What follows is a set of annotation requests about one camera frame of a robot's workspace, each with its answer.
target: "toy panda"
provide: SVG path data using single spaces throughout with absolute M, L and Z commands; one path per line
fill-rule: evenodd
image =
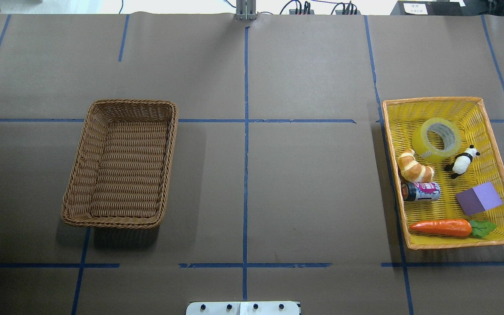
M 478 155 L 480 155 L 478 149 L 474 148 L 474 145 L 470 145 L 466 151 L 456 156 L 454 163 L 446 165 L 444 170 L 447 172 L 453 171 L 454 174 L 450 175 L 450 178 L 455 179 L 466 172 L 472 160 Z

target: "wicker basket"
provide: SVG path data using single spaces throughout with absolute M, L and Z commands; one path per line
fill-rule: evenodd
M 400 220 L 406 244 L 410 249 L 448 249 L 482 245 L 504 244 L 504 166 L 494 138 L 490 121 L 481 98 L 410 98 L 384 101 L 382 103 L 386 138 L 390 148 L 389 157 L 394 172 L 396 198 L 399 203 Z M 452 163 L 454 157 L 441 163 L 432 164 L 423 159 L 416 159 L 424 165 L 434 166 L 434 182 L 441 186 L 441 197 L 437 201 L 405 202 L 402 199 L 400 176 L 396 159 L 405 149 L 411 149 L 411 138 L 415 129 L 426 120 L 434 117 L 450 120 L 460 129 L 463 151 L 474 144 L 481 155 L 456 180 L 450 173 L 442 171 Z M 435 146 L 440 145 L 440 138 L 430 140 Z M 462 211 L 455 195 L 478 184 L 492 182 L 498 191 L 503 205 L 468 217 Z M 497 228 L 485 238 L 460 238 L 428 235 L 410 231 L 408 226 L 422 220 L 457 219 L 488 220 L 497 224 Z
M 164 217 L 178 108 L 99 100 L 84 120 L 62 219 L 78 227 L 150 229 Z

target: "carrot leaf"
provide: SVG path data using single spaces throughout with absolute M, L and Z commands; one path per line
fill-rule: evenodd
M 497 228 L 497 224 L 489 221 L 470 220 L 470 225 L 472 226 L 472 236 L 477 238 L 484 238 Z

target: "croissant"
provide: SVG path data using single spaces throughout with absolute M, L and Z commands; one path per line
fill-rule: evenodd
M 434 168 L 420 164 L 413 156 L 415 151 L 408 149 L 398 158 L 400 173 L 412 183 L 428 183 L 434 175 Z

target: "white wall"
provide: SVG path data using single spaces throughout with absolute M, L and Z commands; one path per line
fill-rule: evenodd
M 287 1 L 256 0 L 256 8 L 258 11 L 278 14 Z M 463 0 L 456 1 L 463 5 Z M 389 15 L 396 0 L 356 0 L 354 4 L 363 14 Z M 117 14 L 121 6 L 122 0 L 0 0 L 2 14 Z M 330 14 L 332 8 L 334 4 L 311 1 L 311 9 L 316 14 Z M 234 13 L 235 9 L 223 0 L 124 0 L 122 13 L 138 11 L 156 14 L 217 14 Z

